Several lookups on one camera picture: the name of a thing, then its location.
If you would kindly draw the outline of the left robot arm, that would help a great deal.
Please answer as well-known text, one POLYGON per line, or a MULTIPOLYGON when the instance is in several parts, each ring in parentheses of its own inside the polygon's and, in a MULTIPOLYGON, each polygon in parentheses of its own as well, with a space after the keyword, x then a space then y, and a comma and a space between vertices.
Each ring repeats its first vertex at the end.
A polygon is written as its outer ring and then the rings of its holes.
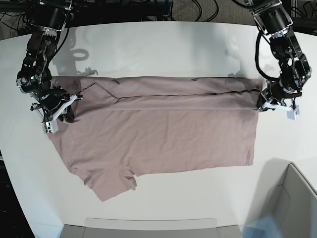
POLYGON ((243 7, 252 14, 259 30, 256 39, 255 63, 259 74, 266 79, 267 87, 259 96, 260 112, 285 108, 285 100, 292 101, 302 95, 302 89, 311 77, 312 70, 293 31, 293 21, 279 0, 246 0, 243 7), (259 65, 260 40, 269 43, 278 60, 280 76, 264 73, 259 65))

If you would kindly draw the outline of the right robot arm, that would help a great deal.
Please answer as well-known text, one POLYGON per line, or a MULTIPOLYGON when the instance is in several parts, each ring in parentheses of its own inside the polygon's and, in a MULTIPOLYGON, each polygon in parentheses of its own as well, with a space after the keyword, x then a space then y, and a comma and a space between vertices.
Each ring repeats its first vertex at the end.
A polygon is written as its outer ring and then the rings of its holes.
POLYGON ((32 33, 16 85, 38 102, 43 110, 43 122, 51 121, 53 114, 70 99, 65 90, 52 86, 49 64, 57 54, 71 7, 71 0, 34 0, 28 16, 32 33))

